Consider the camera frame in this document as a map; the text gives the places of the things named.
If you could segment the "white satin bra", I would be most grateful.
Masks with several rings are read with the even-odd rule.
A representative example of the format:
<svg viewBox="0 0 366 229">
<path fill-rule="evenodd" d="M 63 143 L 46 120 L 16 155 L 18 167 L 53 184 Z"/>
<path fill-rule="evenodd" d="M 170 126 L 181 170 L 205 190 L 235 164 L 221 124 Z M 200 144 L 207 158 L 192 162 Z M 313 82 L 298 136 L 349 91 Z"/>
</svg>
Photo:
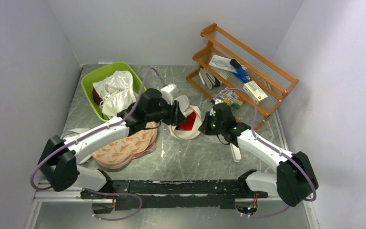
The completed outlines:
<svg viewBox="0 0 366 229">
<path fill-rule="evenodd" d="M 136 102 L 132 74 L 129 71 L 115 71 L 102 81 L 99 95 L 102 99 L 102 112 L 105 115 L 116 116 L 118 112 Z"/>
</svg>

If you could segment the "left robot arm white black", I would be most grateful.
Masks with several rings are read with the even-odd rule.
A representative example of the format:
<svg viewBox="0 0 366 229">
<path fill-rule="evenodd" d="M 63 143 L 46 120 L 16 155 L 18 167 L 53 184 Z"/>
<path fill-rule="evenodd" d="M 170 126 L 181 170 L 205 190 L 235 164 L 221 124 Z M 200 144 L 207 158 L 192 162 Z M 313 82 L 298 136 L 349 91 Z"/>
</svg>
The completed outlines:
<svg viewBox="0 0 366 229">
<path fill-rule="evenodd" d="M 49 138 L 38 170 L 56 192 L 76 186 L 93 190 L 100 198 L 109 197 L 113 191 L 110 177 L 98 169 L 82 167 L 80 162 L 94 151 L 144 130 L 148 122 L 172 126 L 185 122 L 179 102 L 173 98 L 177 91 L 174 84 L 160 90 L 149 88 L 109 121 L 68 139 Z"/>
</svg>

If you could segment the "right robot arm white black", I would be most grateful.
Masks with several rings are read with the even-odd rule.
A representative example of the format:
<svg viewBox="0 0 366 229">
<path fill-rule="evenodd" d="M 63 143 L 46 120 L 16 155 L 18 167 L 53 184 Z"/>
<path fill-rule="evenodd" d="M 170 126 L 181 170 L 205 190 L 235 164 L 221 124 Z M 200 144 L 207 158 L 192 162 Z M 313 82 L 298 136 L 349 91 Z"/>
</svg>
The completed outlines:
<svg viewBox="0 0 366 229">
<path fill-rule="evenodd" d="M 206 112 L 199 131 L 222 136 L 227 143 L 252 153 L 273 170 L 272 174 L 252 171 L 243 175 L 238 185 L 242 197 L 248 198 L 256 191 L 275 194 L 291 207 L 316 199 L 319 184 L 308 156 L 267 141 L 248 124 L 238 122 L 226 103 L 217 103 Z"/>
</svg>

